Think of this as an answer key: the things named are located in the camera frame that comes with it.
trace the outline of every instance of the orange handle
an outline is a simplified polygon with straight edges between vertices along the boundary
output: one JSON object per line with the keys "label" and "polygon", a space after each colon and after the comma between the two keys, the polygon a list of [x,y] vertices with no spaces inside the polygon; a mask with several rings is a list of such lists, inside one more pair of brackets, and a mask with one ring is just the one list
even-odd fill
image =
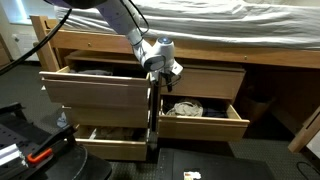
{"label": "orange handle", "polygon": [[39,154],[39,156],[33,158],[32,154],[29,154],[27,156],[28,161],[32,164],[38,164],[40,163],[42,160],[44,160],[45,158],[47,158],[48,156],[50,156],[52,154],[52,149],[48,148],[47,150],[43,151],[41,154]]}

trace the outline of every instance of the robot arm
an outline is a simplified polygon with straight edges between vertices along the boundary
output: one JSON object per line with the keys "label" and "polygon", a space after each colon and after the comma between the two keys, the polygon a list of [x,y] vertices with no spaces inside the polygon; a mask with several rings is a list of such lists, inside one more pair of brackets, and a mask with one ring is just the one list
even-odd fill
{"label": "robot arm", "polygon": [[125,35],[132,45],[133,53],[141,66],[157,81],[158,73],[166,77],[179,75],[182,66],[174,59],[174,43],[166,37],[157,39],[151,46],[139,29],[139,13],[130,0],[46,0],[65,8],[96,8],[118,34]]}

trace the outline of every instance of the open drawer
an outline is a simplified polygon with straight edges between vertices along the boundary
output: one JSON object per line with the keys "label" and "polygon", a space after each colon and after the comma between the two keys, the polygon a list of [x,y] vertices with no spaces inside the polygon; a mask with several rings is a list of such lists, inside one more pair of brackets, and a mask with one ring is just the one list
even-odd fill
{"label": "open drawer", "polygon": [[240,140],[249,124],[243,120],[226,101],[224,104],[225,118],[216,117],[190,117],[165,115],[163,111],[164,100],[161,100],[161,110],[158,120],[158,136],[160,138],[208,140],[208,141],[235,141]]}
{"label": "open drawer", "polygon": [[161,94],[228,99],[237,96],[245,71],[242,68],[187,66],[180,81],[168,92],[162,87]]}
{"label": "open drawer", "polygon": [[63,107],[69,124],[147,128],[150,111],[144,108]]}
{"label": "open drawer", "polygon": [[74,134],[77,143],[86,147],[88,152],[102,159],[144,161],[147,154],[147,129],[135,129],[134,138],[131,132],[113,132],[94,126],[80,126]]}
{"label": "open drawer", "polygon": [[138,65],[118,66],[123,70],[117,70],[119,73],[114,76],[69,73],[72,65],[40,75],[52,102],[69,107],[134,106],[147,110],[150,87],[147,73]]}

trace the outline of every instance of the wooden bed frame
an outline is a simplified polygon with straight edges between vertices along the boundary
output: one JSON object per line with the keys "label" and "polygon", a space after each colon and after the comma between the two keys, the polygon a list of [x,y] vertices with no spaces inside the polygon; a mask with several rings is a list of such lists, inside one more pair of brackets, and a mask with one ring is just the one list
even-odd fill
{"label": "wooden bed frame", "polygon": [[[57,24],[57,20],[48,19],[46,16],[31,16],[31,20],[38,39],[43,39],[48,32],[50,32],[50,29]],[[147,41],[153,44],[154,39],[147,39]],[[298,72],[301,71],[301,69],[304,71],[312,70],[316,73],[320,72],[320,51],[214,44],[204,41],[181,39],[174,39],[174,43],[176,47],[175,57],[189,59],[194,63],[201,61],[272,65],[274,67],[299,68]],[[42,67],[45,70],[54,72],[62,68],[64,65],[63,58],[74,50],[132,55],[131,45],[123,36],[67,30],[59,30],[52,40],[50,40],[50,42],[45,45],[41,51],[39,51],[38,55],[41,57],[40,59],[43,59],[43,61],[41,61]],[[317,78],[314,77],[310,81],[315,85],[315,90],[319,89],[317,92],[320,92],[320,85],[317,85],[316,83],[319,82]],[[291,92],[291,89],[286,88],[286,86],[286,84],[283,84],[282,89]],[[278,97],[279,99],[286,100],[286,103],[281,104],[282,107],[290,106],[290,104],[294,102],[294,98],[291,96],[293,95],[288,93],[283,97],[282,95],[281,97]],[[278,112],[276,114],[279,115],[277,118],[285,119],[280,121],[282,121],[288,129],[296,134],[295,139],[289,145],[289,149],[292,152],[300,151],[302,147],[304,147],[320,130],[320,97],[318,93],[310,96],[314,96],[314,98],[310,100],[310,102],[304,102],[304,100],[301,100],[303,101],[302,104],[313,103],[312,105],[316,106],[316,108],[313,109],[316,110],[309,112],[308,114],[304,114],[304,116],[301,116],[303,118],[300,118],[300,120],[296,122],[290,122],[291,117],[286,116],[285,113],[279,113],[279,111],[277,111],[278,109],[275,110]]]}

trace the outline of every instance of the bed sheet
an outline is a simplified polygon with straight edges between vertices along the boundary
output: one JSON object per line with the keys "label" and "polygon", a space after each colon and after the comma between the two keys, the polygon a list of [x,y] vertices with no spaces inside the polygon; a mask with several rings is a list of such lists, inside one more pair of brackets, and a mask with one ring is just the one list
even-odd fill
{"label": "bed sheet", "polygon": [[[320,7],[242,0],[133,0],[150,24],[147,36],[320,50]],[[67,9],[55,7],[58,19]],[[146,25],[141,23],[142,30]],[[74,10],[67,30],[114,33],[95,9]]]}

